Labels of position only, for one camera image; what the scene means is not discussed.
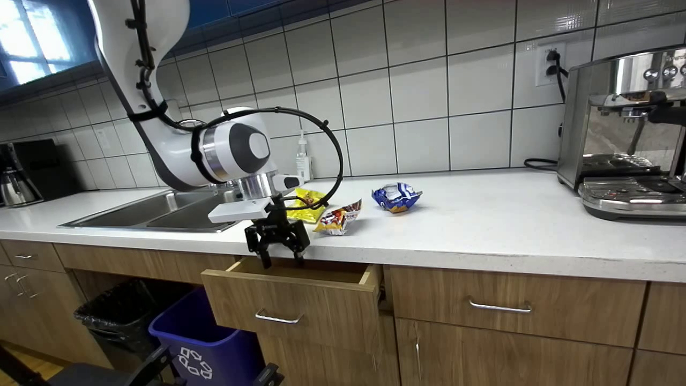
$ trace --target electrical outlet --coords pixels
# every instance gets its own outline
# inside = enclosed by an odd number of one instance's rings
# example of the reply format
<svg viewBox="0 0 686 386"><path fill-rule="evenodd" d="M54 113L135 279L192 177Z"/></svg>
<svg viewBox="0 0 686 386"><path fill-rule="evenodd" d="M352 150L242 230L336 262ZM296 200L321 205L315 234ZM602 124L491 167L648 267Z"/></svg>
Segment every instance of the electrical outlet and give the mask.
<svg viewBox="0 0 686 386"><path fill-rule="evenodd" d="M535 49L535 72L533 72L533 78L535 78L535 85L546 85L546 83L553 83L555 76L548 76L544 70L551 66L548 62L548 52L558 52L559 53L559 63L564 66L565 62L565 53L564 53L564 43L555 43L555 45L540 45Z"/></svg>

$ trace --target snack package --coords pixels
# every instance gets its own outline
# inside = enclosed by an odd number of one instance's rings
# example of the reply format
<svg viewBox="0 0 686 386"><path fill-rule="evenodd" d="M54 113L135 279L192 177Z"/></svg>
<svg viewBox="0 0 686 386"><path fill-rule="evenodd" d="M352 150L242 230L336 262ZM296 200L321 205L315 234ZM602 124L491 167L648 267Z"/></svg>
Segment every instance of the snack package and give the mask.
<svg viewBox="0 0 686 386"><path fill-rule="evenodd" d="M296 187L294 188L296 196L297 200L292 200L292 208L300 208L300 205L308 205L308 203L315 203L323 196L323 192L320 190L311 190L311 188L304 188L304 187ZM288 219L292 220L303 220L303 222L317 222L317 219L321 216L323 211L323 205L321 208L303 208L303 210L288 210Z"/></svg>
<svg viewBox="0 0 686 386"><path fill-rule="evenodd" d="M321 234L347 234L347 224L357 219L363 210L363 200L340 205L334 210L326 210L317 220L317 232Z"/></svg>
<svg viewBox="0 0 686 386"><path fill-rule="evenodd" d="M386 183L375 190L370 190L370 196L383 208L390 210L392 213L408 211L420 196L420 190L414 190L406 182L397 183Z"/></svg>

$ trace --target kettle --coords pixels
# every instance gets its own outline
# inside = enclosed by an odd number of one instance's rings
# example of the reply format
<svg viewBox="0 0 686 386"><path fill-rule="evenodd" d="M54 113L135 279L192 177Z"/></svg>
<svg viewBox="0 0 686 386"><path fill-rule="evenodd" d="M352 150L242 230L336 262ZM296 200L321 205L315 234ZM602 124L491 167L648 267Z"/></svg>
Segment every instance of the kettle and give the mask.
<svg viewBox="0 0 686 386"><path fill-rule="evenodd" d="M20 171L5 170L0 176L0 194L5 205L16 208L16 205L29 205L38 202L37 190L22 177Z"/></svg>

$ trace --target black bin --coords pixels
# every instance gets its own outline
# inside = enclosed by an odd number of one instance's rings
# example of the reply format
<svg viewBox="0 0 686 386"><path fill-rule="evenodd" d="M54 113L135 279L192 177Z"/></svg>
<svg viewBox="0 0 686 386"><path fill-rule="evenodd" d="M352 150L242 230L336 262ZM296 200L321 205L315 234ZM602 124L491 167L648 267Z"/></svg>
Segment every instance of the black bin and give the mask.
<svg viewBox="0 0 686 386"><path fill-rule="evenodd" d="M147 323L188 290L192 287L181 282L124 280L81 304L76 317L96 341L146 359L159 346L147 334Z"/></svg>

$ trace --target trash bin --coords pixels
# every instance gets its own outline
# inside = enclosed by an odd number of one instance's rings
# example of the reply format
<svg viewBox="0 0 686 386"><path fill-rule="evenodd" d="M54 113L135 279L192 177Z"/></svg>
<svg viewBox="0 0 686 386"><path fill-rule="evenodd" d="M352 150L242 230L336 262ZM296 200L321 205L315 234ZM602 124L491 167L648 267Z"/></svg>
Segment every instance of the trash bin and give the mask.
<svg viewBox="0 0 686 386"><path fill-rule="evenodd" d="M264 368L258 336L220 328L203 290L196 290L151 323L188 386L246 386Z"/></svg>
<svg viewBox="0 0 686 386"><path fill-rule="evenodd" d="M159 341L147 331L151 319L182 293L188 293L188 284L127 280L81 304L76 317L96 341L146 359L159 346Z"/></svg>

